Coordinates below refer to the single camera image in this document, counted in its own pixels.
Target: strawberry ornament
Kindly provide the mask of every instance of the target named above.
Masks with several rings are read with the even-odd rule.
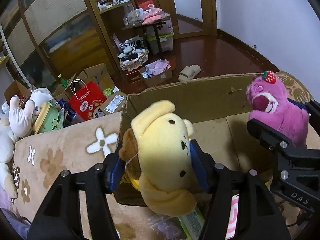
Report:
[[[268,82],[270,84],[274,84],[276,82],[276,75],[273,71],[265,71],[262,74],[262,79],[265,82]]]

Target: red box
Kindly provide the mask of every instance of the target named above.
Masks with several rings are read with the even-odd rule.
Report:
[[[155,7],[153,0],[135,0],[138,8],[142,8],[144,11]]]

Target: pink plush bear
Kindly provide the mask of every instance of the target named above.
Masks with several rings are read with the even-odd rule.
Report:
[[[290,138],[295,147],[305,147],[308,112],[288,101],[284,84],[272,71],[253,79],[247,99],[253,109],[249,120],[255,118]]]

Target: beige slide sandal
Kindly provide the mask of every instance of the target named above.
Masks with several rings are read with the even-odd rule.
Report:
[[[193,79],[196,75],[198,75],[201,71],[201,68],[198,65],[192,65],[190,67],[186,66],[180,72],[178,80],[180,82],[187,81]]]

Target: green bottle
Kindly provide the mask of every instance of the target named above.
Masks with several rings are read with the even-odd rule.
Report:
[[[68,80],[66,80],[65,78],[63,78],[62,76],[61,76],[61,74],[58,76],[58,78],[60,79],[60,84],[64,87],[64,88],[66,88],[67,86],[68,86]]]

